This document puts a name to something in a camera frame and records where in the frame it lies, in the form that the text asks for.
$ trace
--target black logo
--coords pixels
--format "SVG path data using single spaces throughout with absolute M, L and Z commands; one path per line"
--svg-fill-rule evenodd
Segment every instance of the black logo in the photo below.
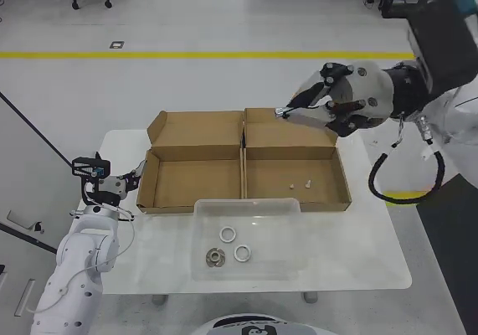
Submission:
M 265 325 L 264 329 L 256 326 L 247 326 L 242 328 L 242 335 L 277 335 L 278 332 L 274 326 Z

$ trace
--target white table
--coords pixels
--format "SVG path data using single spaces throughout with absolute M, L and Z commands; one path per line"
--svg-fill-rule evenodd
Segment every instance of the white table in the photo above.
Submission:
M 146 130 L 109 131 L 99 150 L 111 161 L 112 175 L 127 173 L 150 147 Z M 267 291 L 345 291 L 405 289 L 412 277 L 400 249 L 386 205 L 368 190 L 371 164 L 359 134 L 337 142 L 352 195 L 341 213 L 308 213 L 304 231 L 311 250 L 307 265 L 288 281 L 194 281 L 190 274 L 191 214 L 142 215 L 137 191 L 121 206 L 139 214 L 136 240 L 103 274 L 105 294 L 217 293 Z M 120 250 L 131 227 L 118 229 Z

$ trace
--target metal bearing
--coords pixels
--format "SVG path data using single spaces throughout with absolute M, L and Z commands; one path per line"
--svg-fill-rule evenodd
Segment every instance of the metal bearing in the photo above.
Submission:
M 208 267 L 222 267 L 225 263 L 225 253 L 221 249 L 212 248 L 207 251 L 205 261 L 207 262 Z
M 229 240 L 226 240 L 224 238 L 224 231 L 225 230 L 231 230 L 231 232 L 233 233 L 233 236 L 231 236 L 231 238 Z M 235 240 L 235 237 L 237 237 L 237 232 L 235 231 L 235 229 L 233 227 L 223 227 L 221 230 L 220 230 L 220 240 L 222 240 L 222 242 L 224 243 L 231 243 Z
M 248 254 L 246 255 L 246 257 L 244 257 L 244 258 L 239 257 L 238 252 L 239 252 L 240 248 L 246 249 L 246 251 L 248 251 Z M 235 248 L 234 255 L 235 255 L 236 260 L 238 260 L 239 262 L 244 263 L 244 262 L 248 261 L 249 258 L 252 256 L 252 250 L 247 245 L 239 245 L 238 247 Z

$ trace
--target open cardboard box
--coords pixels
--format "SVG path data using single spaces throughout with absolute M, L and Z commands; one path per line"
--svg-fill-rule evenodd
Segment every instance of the open cardboard box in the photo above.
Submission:
M 244 196 L 242 111 L 161 111 L 147 128 L 136 205 L 145 213 L 191 213 L 201 198 Z
M 303 212 L 346 210 L 351 197 L 337 134 L 278 120 L 274 111 L 246 109 L 244 197 L 296 198 Z

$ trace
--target table leg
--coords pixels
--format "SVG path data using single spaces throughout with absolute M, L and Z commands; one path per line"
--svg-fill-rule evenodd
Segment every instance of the table leg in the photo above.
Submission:
M 152 303 L 155 306 L 162 306 L 167 302 L 167 300 L 168 300 L 168 295 L 154 294 L 152 296 Z
M 316 292 L 302 292 L 302 297 L 306 303 L 316 303 L 319 300 Z

